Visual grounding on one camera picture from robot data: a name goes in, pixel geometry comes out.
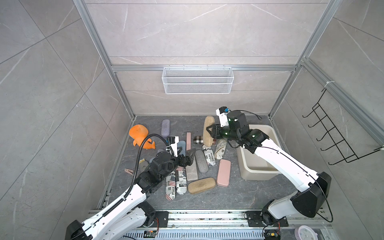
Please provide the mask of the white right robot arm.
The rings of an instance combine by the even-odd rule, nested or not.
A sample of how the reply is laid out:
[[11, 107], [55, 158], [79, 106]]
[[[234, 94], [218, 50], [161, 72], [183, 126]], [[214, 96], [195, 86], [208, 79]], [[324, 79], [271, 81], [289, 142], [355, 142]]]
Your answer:
[[332, 178], [325, 172], [317, 173], [306, 167], [282, 150], [262, 130], [250, 129], [245, 114], [240, 110], [230, 111], [227, 107], [216, 110], [219, 124], [212, 116], [204, 123], [204, 145], [210, 146], [213, 140], [234, 141], [251, 154], [272, 165], [295, 186], [297, 192], [278, 200], [271, 200], [261, 212], [265, 225], [276, 224], [280, 219], [301, 214], [308, 218], [317, 216], [323, 204], [328, 203]]

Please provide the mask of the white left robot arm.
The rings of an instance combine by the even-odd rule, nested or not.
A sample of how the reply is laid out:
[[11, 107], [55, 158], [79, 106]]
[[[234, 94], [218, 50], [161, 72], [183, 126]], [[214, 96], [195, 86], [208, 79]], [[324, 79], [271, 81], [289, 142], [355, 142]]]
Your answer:
[[134, 173], [130, 187], [111, 204], [83, 222], [75, 220], [69, 224], [66, 240], [117, 240], [135, 228], [152, 225], [156, 211], [147, 198], [177, 167], [190, 166], [193, 162], [189, 154], [179, 155], [178, 137], [148, 135], [152, 137], [158, 137], [166, 145], [166, 151], [158, 153], [141, 174]]

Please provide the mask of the purple case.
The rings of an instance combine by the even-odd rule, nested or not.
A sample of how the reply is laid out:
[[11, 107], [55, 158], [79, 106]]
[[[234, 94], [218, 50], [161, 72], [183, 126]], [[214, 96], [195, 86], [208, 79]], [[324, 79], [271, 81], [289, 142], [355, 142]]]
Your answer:
[[171, 131], [171, 121], [169, 119], [165, 119], [162, 121], [161, 127], [161, 136], [168, 137]]

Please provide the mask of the beige plastic storage bin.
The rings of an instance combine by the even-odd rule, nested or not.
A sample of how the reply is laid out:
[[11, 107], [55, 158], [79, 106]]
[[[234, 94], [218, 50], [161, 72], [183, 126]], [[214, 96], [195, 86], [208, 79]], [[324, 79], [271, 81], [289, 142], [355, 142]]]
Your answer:
[[[275, 130], [269, 125], [250, 125], [250, 129], [259, 129], [270, 137], [270, 139], [281, 147]], [[241, 177], [249, 181], [268, 181], [281, 173], [266, 160], [252, 154], [244, 148], [237, 148], [237, 157]]]

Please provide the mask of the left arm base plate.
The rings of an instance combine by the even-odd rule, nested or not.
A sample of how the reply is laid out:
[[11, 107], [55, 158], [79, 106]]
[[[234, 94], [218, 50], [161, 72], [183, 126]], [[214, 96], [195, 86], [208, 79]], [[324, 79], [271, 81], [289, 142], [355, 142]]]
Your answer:
[[167, 228], [168, 222], [169, 222], [169, 212], [168, 211], [156, 211], [155, 217], [151, 221], [150, 227], [155, 228], [155, 227], [159, 226], [160, 228]]

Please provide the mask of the light blue fabric case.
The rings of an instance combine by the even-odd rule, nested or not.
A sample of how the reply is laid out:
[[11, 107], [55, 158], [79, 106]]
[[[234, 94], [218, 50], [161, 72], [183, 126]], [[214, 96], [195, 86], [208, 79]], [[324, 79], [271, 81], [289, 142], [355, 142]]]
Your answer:
[[185, 141], [179, 141], [178, 144], [177, 144], [177, 151], [178, 151], [178, 155], [183, 155], [185, 156], [186, 155], [186, 147], [187, 144]]

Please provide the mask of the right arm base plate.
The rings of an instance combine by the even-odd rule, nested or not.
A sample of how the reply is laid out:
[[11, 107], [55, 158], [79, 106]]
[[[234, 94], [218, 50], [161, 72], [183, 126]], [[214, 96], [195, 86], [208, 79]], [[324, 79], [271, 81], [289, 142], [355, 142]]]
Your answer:
[[281, 219], [274, 218], [269, 212], [246, 211], [244, 218], [248, 221], [249, 227], [288, 227], [286, 217]]

